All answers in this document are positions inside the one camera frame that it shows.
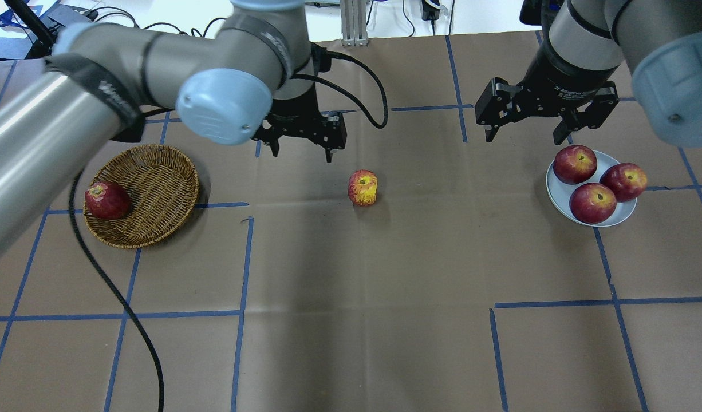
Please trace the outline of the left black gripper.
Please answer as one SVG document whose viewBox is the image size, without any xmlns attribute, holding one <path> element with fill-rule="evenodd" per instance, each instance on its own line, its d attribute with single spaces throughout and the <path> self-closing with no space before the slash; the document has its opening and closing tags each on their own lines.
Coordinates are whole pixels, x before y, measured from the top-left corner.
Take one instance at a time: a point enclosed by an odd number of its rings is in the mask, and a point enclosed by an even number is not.
<svg viewBox="0 0 702 412">
<path fill-rule="evenodd" d="M 327 49 L 309 44 L 306 62 L 296 68 L 293 76 L 275 92 L 273 102 L 263 125 L 254 133 L 253 140 L 270 147 L 278 157 L 281 137 L 296 137 L 311 141 L 326 151 L 326 162 L 333 161 L 336 150 L 346 148 L 348 133 L 344 115 L 340 112 L 322 114 L 318 106 L 316 83 L 300 76 L 317 76 L 328 72 L 331 62 Z"/>
</svg>

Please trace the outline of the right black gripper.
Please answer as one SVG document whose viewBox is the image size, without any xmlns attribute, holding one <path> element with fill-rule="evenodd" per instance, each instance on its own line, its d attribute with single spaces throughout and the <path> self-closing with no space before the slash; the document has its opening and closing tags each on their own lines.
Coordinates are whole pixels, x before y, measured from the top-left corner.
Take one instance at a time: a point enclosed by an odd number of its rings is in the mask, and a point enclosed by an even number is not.
<svg viewBox="0 0 702 412">
<path fill-rule="evenodd" d="M 476 102 L 476 123 L 486 127 L 485 139 L 493 142 L 503 125 L 529 117 L 558 117 L 553 141 L 561 145 L 573 132 L 597 129 L 608 119 L 619 102 L 610 80 L 615 70 L 580 68 L 550 45 L 542 45 L 518 83 L 491 78 Z"/>
</svg>

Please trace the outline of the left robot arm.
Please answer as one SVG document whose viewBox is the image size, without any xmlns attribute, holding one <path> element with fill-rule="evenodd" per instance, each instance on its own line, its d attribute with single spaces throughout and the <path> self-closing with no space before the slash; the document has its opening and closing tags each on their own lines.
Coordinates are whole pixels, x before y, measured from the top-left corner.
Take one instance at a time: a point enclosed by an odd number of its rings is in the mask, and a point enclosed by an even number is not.
<svg viewBox="0 0 702 412">
<path fill-rule="evenodd" d="M 42 76 L 0 107 L 0 256 L 111 139 L 136 142 L 143 105 L 175 110 L 218 144 L 259 139 L 264 121 L 318 113 L 330 62 L 301 1 L 233 1 L 214 38 L 77 23 Z"/>
</svg>

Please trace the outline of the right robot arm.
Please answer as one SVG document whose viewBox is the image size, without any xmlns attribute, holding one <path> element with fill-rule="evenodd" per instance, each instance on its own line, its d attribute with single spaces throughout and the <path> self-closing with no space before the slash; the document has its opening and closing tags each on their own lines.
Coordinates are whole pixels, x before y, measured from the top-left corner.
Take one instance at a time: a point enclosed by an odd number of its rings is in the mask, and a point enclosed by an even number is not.
<svg viewBox="0 0 702 412">
<path fill-rule="evenodd" d="M 474 105 L 487 141 L 529 117 L 560 118 L 555 144 L 599 128 L 626 64 L 655 135 L 702 148 L 702 1 L 524 1 L 519 20 L 541 26 L 542 42 L 523 80 L 493 78 Z"/>
</svg>

